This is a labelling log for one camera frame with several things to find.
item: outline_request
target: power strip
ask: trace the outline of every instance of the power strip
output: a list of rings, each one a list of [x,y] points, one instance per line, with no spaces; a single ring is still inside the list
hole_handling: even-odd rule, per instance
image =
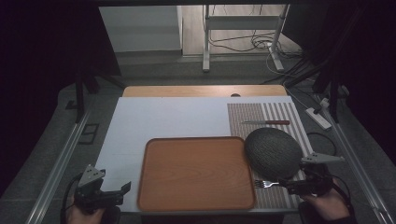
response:
[[[308,108],[305,110],[305,112],[313,119],[323,130],[329,130],[332,125],[325,119],[323,118],[320,114],[314,114],[314,108]]]

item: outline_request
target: tray rim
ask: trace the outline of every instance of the tray rim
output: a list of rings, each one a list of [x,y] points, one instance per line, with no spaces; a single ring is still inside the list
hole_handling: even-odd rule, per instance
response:
[[[142,178],[143,178],[143,175],[144,175],[143,171],[144,171],[144,167],[146,165],[146,156],[147,156],[147,153],[148,153],[149,144],[151,144],[152,142],[155,142],[155,141],[159,141],[159,140],[160,141],[175,141],[175,140],[187,140],[187,141],[189,141],[189,140],[200,140],[200,139],[211,139],[211,140],[233,139],[233,140],[240,141],[243,144],[243,146],[245,146],[245,140],[243,138],[239,137],[239,136],[169,137],[169,138],[167,138],[167,137],[159,137],[159,138],[152,138],[152,139],[148,140],[148,142],[146,143],[146,146],[145,146],[145,154],[144,154],[144,157],[143,157],[142,169],[141,169],[140,177],[139,177],[139,189],[138,189],[138,192],[137,192],[137,199],[136,199],[136,204],[137,204],[138,208],[141,211],[148,212],[148,213],[150,213],[150,212],[153,212],[153,213],[155,213],[155,212],[169,212],[169,213],[172,213],[172,212],[185,212],[185,211],[199,212],[199,211],[221,211],[221,210],[240,210],[240,211],[244,211],[244,210],[248,210],[248,209],[251,209],[251,208],[254,207],[254,204],[256,203],[256,200],[257,200],[256,191],[255,191],[254,186],[253,186],[252,170],[251,170],[250,164],[248,162],[248,158],[247,158],[247,156],[245,154],[245,148],[243,148],[243,152],[244,152],[243,155],[244,155],[244,159],[247,162],[247,172],[248,172],[248,177],[250,179],[250,183],[249,183],[250,192],[252,194],[251,195],[252,201],[250,202],[249,207],[247,207],[247,208],[221,208],[221,209],[210,209],[210,210],[203,210],[203,209],[146,210],[146,209],[142,209],[142,206],[140,204],[141,203],[141,189],[142,189],[142,184],[143,184]]]

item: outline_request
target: dark background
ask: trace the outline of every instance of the dark background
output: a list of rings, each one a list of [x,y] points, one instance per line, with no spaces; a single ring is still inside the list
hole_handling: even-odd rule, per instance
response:
[[[340,58],[347,104],[396,164],[396,4],[371,4]]]
[[[0,3],[0,194],[45,130],[59,91],[94,67],[120,75],[98,7]]]

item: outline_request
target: wall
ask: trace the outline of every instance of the wall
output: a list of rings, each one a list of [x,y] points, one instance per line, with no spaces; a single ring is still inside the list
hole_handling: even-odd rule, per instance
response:
[[[181,49],[181,7],[100,7],[115,52]]]

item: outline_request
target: metal fork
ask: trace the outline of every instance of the metal fork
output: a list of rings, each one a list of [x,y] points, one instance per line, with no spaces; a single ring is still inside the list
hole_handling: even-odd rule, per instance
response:
[[[268,180],[254,180],[254,187],[256,187],[256,189],[267,189],[273,185],[279,185],[279,183]]]

